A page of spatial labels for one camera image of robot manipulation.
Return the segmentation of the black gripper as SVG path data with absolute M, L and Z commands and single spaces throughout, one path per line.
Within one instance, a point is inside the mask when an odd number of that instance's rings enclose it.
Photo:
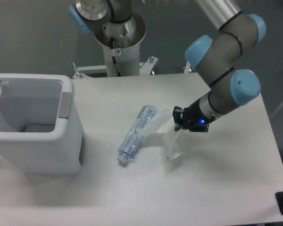
M 213 115 L 207 117 L 201 111 L 200 99 L 184 109 L 175 106 L 172 114 L 175 122 L 174 131 L 183 129 L 190 132 L 208 132 L 209 124 L 214 120 Z

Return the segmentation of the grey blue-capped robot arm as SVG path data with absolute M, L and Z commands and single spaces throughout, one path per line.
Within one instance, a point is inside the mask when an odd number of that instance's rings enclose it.
M 207 132 L 210 123 L 259 95 L 257 76 L 232 63 L 264 38 L 266 24 L 258 15 L 244 14 L 233 0 L 199 0 L 198 5 L 219 36 L 201 36 L 186 49 L 185 58 L 210 91 L 189 107 L 175 107 L 172 115 L 175 130 Z M 130 0 L 77 0 L 68 12 L 82 33 L 93 34 L 102 45 L 109 77 L 141 74 L 139 44 L 146 29 Z

